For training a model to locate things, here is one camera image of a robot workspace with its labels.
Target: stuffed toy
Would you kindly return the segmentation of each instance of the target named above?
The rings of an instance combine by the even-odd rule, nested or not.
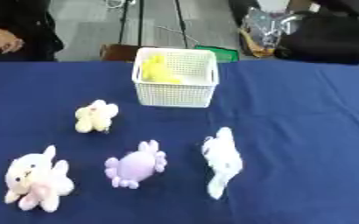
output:
[[[139,182],[149,178],[154,172],[163,172],[167,161],[165,153],[159,150],[158,142],[142,142],[138,151],[118,160],[109,158],[106,163],[106,175],[112,179],[112,185],[137,189]]]
[[[221,128],[215,138],[207,137],[201,152],[215,173],[208,183],[208,193],[218,200],[229,181],[243,169],[243,161],[236,150],[231,129]]]
[[[165,56],[152,55],[142,65],[143,81],[180,84],[182,81],[172,74],[165,62]]]
[[[18,206],[28,211],[41,206],[48,213],[55,212],[60,205],[60,196],[74,189],[74,182],[67,177],[69,165],[60,160],[54,166],[55,147],[47,147],[43,154],[28,154],[13,160],[5,175],[9,190],[5,203],[18,199]]]
[[[116,115],[118,115],[116,104],[106,104],[103,100],[97,100],[85,108],[76,110],[75,116],[78,122],[75,128],[79,133],[89,133],[92,130],[108,133],[111,119]]]

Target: green object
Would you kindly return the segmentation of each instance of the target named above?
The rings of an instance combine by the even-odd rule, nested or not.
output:
[[[237,50],[221,48],[217,46],[197,45],[194,49],[209,50],[216,55],[218,62],[234,62],[239,60]]]

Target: yellow plush toy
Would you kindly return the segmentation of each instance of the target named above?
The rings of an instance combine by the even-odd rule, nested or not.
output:
[[[156,54],[147,59],[143,65],[143,81],[166,82],[180,84],[181,79],[172,74],[172,70],[167,67],[165,56]]]

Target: white teddy bear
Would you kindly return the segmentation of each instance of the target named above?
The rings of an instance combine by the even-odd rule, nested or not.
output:
[[[47,147],[43,154],[28,154],[13,160],[5,175],[9,190],[5,203],[10,204],[18,199],[18,206],[28,211],[41,206],[52,213],[60,205],[60,196],[66,196],[74,189],[74,182],[67,177],[68,162],[60,160],[53,167],[52,160],[56,149]]]
[[[207,137],[201,152],[215,173],[208,183],[208,193],[218,200],[229,181],[243,169],[243,160],[236,150],[231,129],[221,128],[216,138]]]
[[[85,108],[76,110],[78,119],[76,130],[79,133],[89,133],[92,130],[109,132],[111,119],[118,115],[118,106],[114,103],[106,104],[103,100],[97,100]]]

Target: table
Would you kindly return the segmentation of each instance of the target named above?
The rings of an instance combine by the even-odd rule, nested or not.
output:
[[[132,64],[0,64],[2,223],[359,223],[359,66],[280,60],[220,65],[210,108],[140,106]],[[74,131],[74,110],[103,98],[120,116],[109,135]],[[206,193],[205,136],[233,128],[245,171],[220,201]],[[163,175],[139,190],[113,189],[107,157],[155,138],[167,152]],[[56,144],[76,191],[56,213],[2,202],[9,162]]]
[[[0,64],[0,223],[231,222],[227,201],[208,197],[208,167],[200,149],[204,137],[217,129],[211,109],[219,107],[143,107],[131,69],[132,64],[104,62]],[[112,131],[76,133],[74,111],[95,99],[118,104]],[[105,159],[122,157],[152,138],[167,153],[166,172],[137,191],[112,188],[104,175]],[[57,146],[57,158],[69,161],[76,190],[53,214],[5,205],[10,161],[49,144]]]

